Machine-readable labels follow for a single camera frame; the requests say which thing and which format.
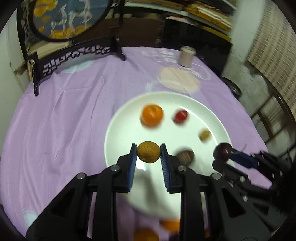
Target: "red cherry tomato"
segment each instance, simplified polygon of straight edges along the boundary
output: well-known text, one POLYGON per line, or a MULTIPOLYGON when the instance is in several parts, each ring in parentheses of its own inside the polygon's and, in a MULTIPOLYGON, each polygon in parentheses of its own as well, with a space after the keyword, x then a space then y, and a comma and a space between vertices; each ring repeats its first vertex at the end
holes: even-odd
POLYGON ((174 122, 176 124, 183 124, 188 117, 188 112, 185 110, 178 111, 175 115, 174 122))

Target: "silver screw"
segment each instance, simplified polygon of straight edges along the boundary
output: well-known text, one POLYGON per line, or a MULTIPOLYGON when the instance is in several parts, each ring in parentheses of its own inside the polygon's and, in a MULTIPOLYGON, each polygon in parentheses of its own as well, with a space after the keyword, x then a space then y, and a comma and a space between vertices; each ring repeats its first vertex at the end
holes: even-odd
POLYGON ((240 176, 240 181, 243 183, 245 181, 245 177, 244 176, 240 176))
POLYGON ((111 166, 111 170, 114 172, 117 172, 120 169, 119 165, 113 165, 111 166))
POLYGON ((187 170, 187 167, 181 165, 181 166, 178 166, 178 170, 179 170, 180 172, 184 172, 184 171, 187 170))
POLYGON ((78 173, 77 175, 76 175, 76 177, 77 177, 77 179, 79 179, 79 180, 82 180, 82 179, 84 179, 85 178, 85 173, 83 173, 83 172, 81 172, 81 173, 78 173))
POLYGON ((212 174, 212 178, 214 178, 215 180, 219 180, 221 178, 221 175, 219 173, 217 173, 217 172, 214 172, 212 174))

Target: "purple tablecloth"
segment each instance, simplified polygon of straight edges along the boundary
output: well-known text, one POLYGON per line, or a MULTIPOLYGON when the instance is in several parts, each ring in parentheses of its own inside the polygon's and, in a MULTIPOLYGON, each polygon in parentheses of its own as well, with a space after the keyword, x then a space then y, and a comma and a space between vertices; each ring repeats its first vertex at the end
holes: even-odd
MULTIPOLYGON (((235 149, 246 145, 248 154, 266 150, 244 108, 198 58, 185 69, 177 64, 175 50, 126 47, 124 52, 126 61, 110 55, 53 73, 40 85, 38 97, 31 83, 20 99, 3 146, 0 190, 6 214, 23 235, 77 173, 92 175, 106 167, 107 126, 121 105, 142 93, 184 92, 218 116, 235 149)), ((256 170, 239 169, 254 184, 270 186, 256 170)), ((133 240, 141 227, 168 238, 157 218, 141 214, 119 196, 119 239, 133 240)))

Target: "beige circle print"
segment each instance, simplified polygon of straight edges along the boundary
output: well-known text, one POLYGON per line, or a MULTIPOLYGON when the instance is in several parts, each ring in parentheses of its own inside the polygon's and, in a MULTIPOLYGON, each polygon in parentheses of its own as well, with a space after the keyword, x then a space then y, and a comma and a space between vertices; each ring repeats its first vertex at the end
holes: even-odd
POLYGON ((193 93, 199 90, 199 81, 191 72, 175 67, 163 68, 159 74, 159 82, 181 93, 193 93))

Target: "white horse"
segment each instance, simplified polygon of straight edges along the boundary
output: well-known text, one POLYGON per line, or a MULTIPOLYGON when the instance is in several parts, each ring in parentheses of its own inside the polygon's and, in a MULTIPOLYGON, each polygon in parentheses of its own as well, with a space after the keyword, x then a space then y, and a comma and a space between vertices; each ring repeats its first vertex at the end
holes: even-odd
POLYGON ((52 31, 51 31, 51 34, 52 34, 52 38, 54 38, 54 29, 57 25, 62 25, 63 26, 63 36, 66 35, 66 22, 67 22, 67 13, 65 11, 65 8, 66 8, 67 4, 65 4, 64 6, 62 6, 60 9, 59 9, 59 13, 58 13, 58 16, 57 18, 55 19, 55 21, 52 21, 50 23, 51 27, 52 27, 52 31))
POLYGON ((83 11, 71 11, 69 13, 69 27, 70 27, 71 33, 75 32, 75 28, 73 26, 73 20, 75 17, 83 18, 83 21, 81 23, 84 23, 84 29, 86 29, 87 22, 91 20, 91 18, 93 17, 92 13, 90 12, 90 9, 91 9, 90 0, 79 0, 79 1, 84 2, 85 6, 83 11))

